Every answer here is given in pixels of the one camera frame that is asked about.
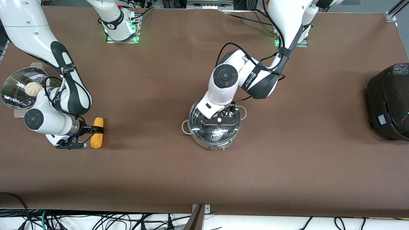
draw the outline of label sticker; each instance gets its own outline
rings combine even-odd
[[[382,114],[380,116],[378,116],[378,122],[379,124],[382,126],[384,124],[386,124],[386,120],[385,120],[385,116]]]

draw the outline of black cable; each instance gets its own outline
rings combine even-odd
[[[338,224],[337,224],[337,219],[339,219],[339,220],[341,221],[342,227],[343,227],[344,229],[341,229],[341,228],[338,226]],[[336,226],[339,230],[346,230],[346,229],[345,229],[344,222],[342,221],[342,219],[341,219],[340,217],[335,217],[335,218],[334,218],[334,223],[335,223],[335,226]]]
[[[183,216],[183,217],[175,218],[175,219],[173,219],[173,221],[177,221],[177,220],[181,220],[181,219],[185,219],[185,218],[189,218],[189,217],[190,217],[190,216]],[[154,228],[154,229],[152,229],[152,230],[158,230],[160,227],[162,227],[163,225],[166,225],[166,224],[168,224],[168,222],[163,223],[163,224],[157,226],[156,228]]]
[[[144,221],[141,222],[141,230],[146,230],[146,226],[145,226],[145,222],[144,222]]]
[[[276,30],[277,30],[277,33],[279,34],[279,47],[285,47],[285,41],[284,41],[283,33],[281,32],[280,28],[278,28],[277,24],[274,23],[274,21],[271,19],[270,15],[268,14],[267,9],[265,8],[265,0],[262,0],[262,1],[263,1],[263,9],[264,9],[264,12],[265,12],[265,14],[266,14],[268,20],[270,20],[271,24],[273,24],[273,26],[274,26],[274,27],[276,28]],[[283,59],[280,59],[280,61],[277,63],[277,65],[274,66],[274,67],[271,68],[271,69],[272,69],[272,70],[276,69],[276,68],[281,64],[281,61],[282,61],[282,60],[283,60]]]
[[[51,216],[51,229],[55,230],[54,221],[52,221],[52,216]]]
[[[310,217],[310,218],[307,220],[307,222],[304,224],[304,227],[301,228],[300,230],[305,230],[305,229],[307,228],[308,224],[310,223],[310,221],[312,220],[312,218],[313,218],[313,217]]]
[[[248,99],[250,99],[250,98],[251,98],[251,96],[248,96],[248,97],[246,97],[246,98],[244,98],[244,99],[234,99],[233,102],[245,101],[245,100],[248,100]]]
[[[273,26],[276,28],[276,30],[277,30],[277,32],[278,32],[278,34],[280,36],[280,45],[279,45],[279,47],[285,47],[283,33],[281,32],[281,30],[278,28],[277,24],[274,23],[274,21],[271,19],[270,15],[268,14],[267,9],[265,8],[265,0],[262,0],[262,1],[263,1],[263,9],[264,9],[264,12],[265,12],[268,20],[270,20],[271,24],[273,24]]]
[[[49,93],[48,93],[48,91],[47,91],[47,86],[46,86],[47,80],[48,80],[48,79],[51,79],[51,78],[52,78],[52,79],[57,79],[57,80],[59,80],[59,81],[61,81],[61,82],[62,82],[62,80],[59,79],[59,78],[56,78],[56,77],[46,77],[45,80],[44,80],[44,83],[43,83],[45,95],[47,96],[48,100],[50,101],[52,107],[55,109],[54,100],[56,99],[57,94],[58,94],[58,95],[60,94],[60,91],[58,90],[58,91],[56,92],[56,95],[54,96],[54,98],[51,100],[51,98],[50,98],[50,96],[49,96]],[[61,112],[62,112],[62,113],[65,113],[65,114],[68,114],[68,115],[71,115],[71,116],[75,116],[75,117],[78,117],[78,116],[80,116],[80,115],[86,114],[86,113],[90,110],[90,108],[91,108],[91,98],[90,98],[90,96],[88,95],[87,90],[86,90],[80,83],[74,81],[73,79],[71,79],[71,78],[68,77],[67,75],[65,75],[65,80],[66,80],[66,81],[68,81],[68,80],[73,81],[76,85],[78,85],[78,86],[84,91],[84,93],[87,95],[88,105],[89,105],[89,106],[88,106],[88,108],[85,110],[85,112],[83,112],[83,113],[75,114],[75,113],[66,112],[66,111],[64,111],[64,110],[61,110]]]
[[[57,219],[61,219],[64,217],[75,217],[75,218],[81,218],[81,217],[89,217],[89,216],[101,216],[101,215],[85,215],[85,216],[70,216],[70,215],[64,215],[64,216],[60,216],[57,217]],[[107,219],[114,219],[114,220],[121,220],[121,221],[129,221],[129,222],[138,222],[139,219],[131,219],[130,217],[128,217],[128,219],[123,219],[123,218],[119,218],[119,217],[114,217],[114,216],[105,216],[104,218]],[[145,223],[165,223],[165,221],[144,221]]]
[[[51,230],[54,229],[54,228],[51,227],[51,225],[50,225],[50,223],[49,223],[49,221],[48,221],[47,216],[44,216],[44,223],[46,224],[47,229],[51,229]]]
[[[121,220],[109,220],[106,224],[108,224],[110,221],[112,221],[112,223],[111,223],[108,227],[106,227],[105,230],[108,230],[108,229],[111,227],[111,225],[112,225],[113,223],[117,222],[117,221],[118,221],[118,222],[121,222],[121,223],[124,223],[124,224],[125,224],[125,229],[128,228],[128,225],[126,224],[125,221],[121,221]]]
[[[101,215],[101,219],[98,220],[98,222],[92,227],[91,230],[96,230],[103,224],[103,217],[104,217],[104,215]]]
[[[20,203],[23,205],[23,207],[24,207],[24,209],[25,209],[25,211],[26,211],[26,213],[27,213],[28,220],[29,220],[30,223],[31,223],[31,230],[34,230],[33,221],[31,220],[30,214],[28,213],[28,207],[27,207],[27,205],[24,203],[24,201],[23,201],[19,196],[17,196],[17,195],[14,194],[14,193],[10,193],[10,192],[0,192],[0,194],[13,196],[13,197],[17,198],[17,199],[20,201]]]
[[[131,230],[135,230],[136,227],[137,227],[142,221],[144,221],[146,218],[148,218],[148,217],[151,216],[151,215],[152,215],[151,213],[146,214],[146,215],[142,215],[141,219],[140,219],[138,222],[136,222],[136,224],[133,226],[133,228],[131,228]]]
[[[133,1],[130,1],[130,0],[128,0],[128,1],[125,1],[125,0],[118,0],[118,1],[120,1],[120,2],[125,2],[126,4],[131,3],[131,4],[133,5],[133,7],[134,7],[134,8],[136,8],[135,4],[136,4],[136,5],[139,5],[139,6],[141,6],[141,7],[142,7],[142,5],[141,5],[140,3],[133,2]]]
[[[366,222],[366,217],[364,217],[364,221],[362,222],[361,230],[364,230],[365,222]]]
[[[111,227],[111,225],[112,225],[113,223],[115,223],[116,221],[124,222],[124,221],[121,221],[121,220],[118,220],[118,219],[116,219],[116,220],[109,220],[109,221],[112,221],[112,223],[111,223],[109,226],[107,226],[107,227],[105,228],[105,230],[109,229],[109,227]]]
[[[267,14],[265,14],[263,11],[261,11],[259,9],[251,9],[251,11],[257,11],[257,12],[261,13],[264,17],[268,18]]]
[[[25,224],[27,223],[27,220],[25,220],[21,225],[20,225],[20,227],[18,227],[18,229],[17,230],[24,230],[24,227],[25,227]]]
[[[136,17],[130,18],[131,20],[134,20],[136,18],[142,17],[144,14],[146,14],[148,11],[153,10],[154,7],[148,8],[147,10],[145,10],[141,15],[138,15]]]
[[[249,21],[252,21],[252,22],[255,22],[255,23],[261,23],[261,24],[273,26],[272,24],[265,23],[265,22],[261,22],[261,21],[257,21],[257,20],[253,20],[253,19],[250,19],[250,18],[244,18],[244,17],[240,17],[240,16],[233,15],[233,14],[227,14],[227,15],[230,15],[230,16],[235,17],[235,18],[241,18],[241,19],[244,19],[244,20],[249,20]]]
[[[271,55],[271,56],[262,58],[262,59],[260,59],[260,62],[262,62],[262,61],[264,61],[264,60],[267,60],[267,59],[270,59],[270,58],[272,58],[272,57],[275,57],[276,55],[277,55],[277,54],[273,54],[273,55]]]
[[[54,218],[55,218],[55,220],[57,221],[57,224],[60,226],[60,229],[61,229],[61,230],[62,230],[62,229],[66,229],[66,228],[64,227],[64,225],[61,224],[60,221],[57,219],[57,216],[56,216],[56,215],[54,215]]]
[[[129,219],[129,230],[130,230],[130,228],[131,228],[131,221],[130,221],[130,216],[129,216],[129,214],[127,215],[127,217],[128,217],[128,219]]]
[[[168,214],[168,227],[166,228],[166,230],[175,230],[175,226],[173,226],[172,217],[170,214]]]
[[[215,68],[216,68],[217,65],[218,65],[220,56],[221,56],[221,54],[222,54],[224,48],[225,48],[226,46],[228,46],[228,45],[234,45],[234,46],[236,46],[237,48],[239,48],[241,51],[243,51],[243,53],[245,54],[245,56],[247,57],[247,59],[249,59],[254,65],[257,65],[257,63],[253,60],[253,58],[252,58],[242,47],[240,47],[240,46],[237,45],[236,43],[228,42],[228,43],[226,43],[226,44],[222,47],[222,49],[220,50],[219,56],[217,57],[217,61],[216,61]],[[279,72],[276,72],[276,71],[274,71],[274,70],[272,70],[272,69],[266,68],[265,66],[262,68],[262,70],[265,70],[265,71],[268,71],[268,72],[270,72],[270,73],[273,73],[273,74],[276,74],[276,75],[285,77],[284,74],[279,73]]]

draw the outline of green cable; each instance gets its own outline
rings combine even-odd
[[[45,219],[45,212],[46,212],[47,210],[44,210],[44,212],[43,212],[43,214],[42,214],[42,216],[41,216],[41,225],[43,226],[43,230],[45,230],[45,224],[44,224],[44,219]]]

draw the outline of table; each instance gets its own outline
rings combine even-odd
[[[85,119],[103,117],[106,133],[101,149],[57,150],[1,104],[0,188],[29,208],[189,213],[205,203],[218,214],[409,214],[409,145],[371,130],[364,100],[372,76],[408,61],[383,14],[318,14],[287,78],[268,99],[240,103],[249,114],[236,142],[212,152],[181,123],[205,94],[220,48],[235,42],[256,59],[269,56],[271,27],[216,10],[156,9],[139,44],[106,44],[92,8],[44,11],[92,94]],[[34,61],[10,45],[0,81]]]

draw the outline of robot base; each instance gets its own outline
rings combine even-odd
[[[110,36],[106,37],[106,42],[107,43],[126,43],[126,44],[134,44],[134,43],[139,43],[139,37],[141,35],[141,26],[142,26],[142,18],[143,16],[141,16],[141,14],[135,14],[135,18],[133,23],[135,23],[135,25],[129,25],[130,28],[132,30],[135,30],[136,32],[134,34],[132,34],[131,36],[129,36],[129,38],[122,40],[122,41],[116,41],[113,40]]]

